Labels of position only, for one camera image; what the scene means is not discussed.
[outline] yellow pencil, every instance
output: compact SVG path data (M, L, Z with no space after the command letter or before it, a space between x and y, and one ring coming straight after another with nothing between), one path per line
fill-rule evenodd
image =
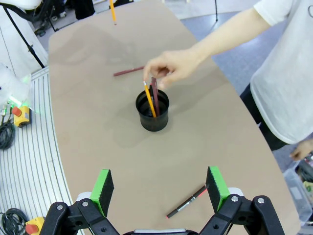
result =
M110 7L111 7L111 11L112 11L112 17L113 17L114 24L116 24L116 16L115 16L113 0L110 0Z
M145 92L146 92L146 96L147 96L147 98L148 98L148 102L149 102L149 105L150 105L150 108L151 108L151 111L152 111L152 116L153 116L154 118L156 118L157 115L156 115L156 112L155 112L155 108L153 107L153 103L152 103L152 100L151 100L151 96L150 96L150 93L149 93L147 84L146 84L145 81L143 81L143 84L145 85Z

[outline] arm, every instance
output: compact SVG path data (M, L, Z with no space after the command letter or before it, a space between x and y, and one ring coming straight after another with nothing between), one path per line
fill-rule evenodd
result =
M164 77L160 83L162 89L188 77L208 56L248 42L269 27L254 8L240 12L191 48L166 51L150 60L144 68L143 79L148 80L149 73L156 78Z
M304 159L310 152L313 151L313 139L301 142L297 148L290 153L290 156L295 160Z
M209 34L191 49L200 60L246 43L269 29L270 25L254 9L242 11Z

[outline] tan tabletop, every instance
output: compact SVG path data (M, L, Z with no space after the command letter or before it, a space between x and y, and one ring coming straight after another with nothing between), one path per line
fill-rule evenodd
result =
M277 163L257 125L217 65L208 59L166 90L169 122L157 133L140 124L135 99L144 65L167 49L195 43L161 3L147 0L79 21L50 40L53 116L72 198L91 191L101 169L111 169L115 190L109 220L120 233L135 228L200 231L213 214L208 194L171 219L165 216L217 165L229 187L248 199L268 196L286 234L299 230L298 215ZM234 226L230 234L245 234Z

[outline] red pencil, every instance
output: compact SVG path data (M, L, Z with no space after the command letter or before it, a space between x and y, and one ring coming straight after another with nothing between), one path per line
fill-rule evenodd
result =
M154 100L155 100L155 105L156 105L156 116L160 116L160 107L159 107L159 104L158 104L158 97L157 97L157 94L158 94L158 90L157 90L157 79L152 77L152 92L153 92L153 97L154 97Z
M126 74L126 73L129 73L129 72L135 72L135 71L138 71L138 70L143 70L144 66L141 66L139 68L134 68L134 69L130 69L130 70L124 70L124 71L121 71L121 72L116 72L113 74L114 77L117 77L119 75L123 75L123 74Z

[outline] pen holder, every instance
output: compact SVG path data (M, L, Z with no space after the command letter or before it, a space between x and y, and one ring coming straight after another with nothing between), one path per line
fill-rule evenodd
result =
M145 91L140 93L136 99L136 108L139 112L141 125L146 130L153 132L162 130L168 122L168 107L170 101L166 93L161 90L158 90L157 98L160 108L160 115L158 117L152 116Z

